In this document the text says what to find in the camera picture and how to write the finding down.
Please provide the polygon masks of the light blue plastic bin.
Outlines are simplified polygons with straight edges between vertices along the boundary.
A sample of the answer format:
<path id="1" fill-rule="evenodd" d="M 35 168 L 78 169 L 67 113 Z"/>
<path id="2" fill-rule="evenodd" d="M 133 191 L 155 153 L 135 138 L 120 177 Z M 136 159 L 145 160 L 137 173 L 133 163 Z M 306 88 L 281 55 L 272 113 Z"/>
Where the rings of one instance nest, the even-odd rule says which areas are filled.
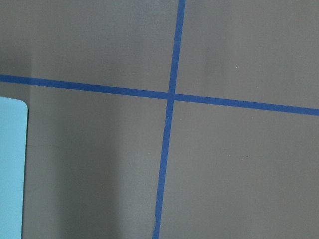
<path id="1" fill-rule="evenodd" d="M 28 108 L 21 100 L 0 98 L 0 237 L 22 235 Z"/>

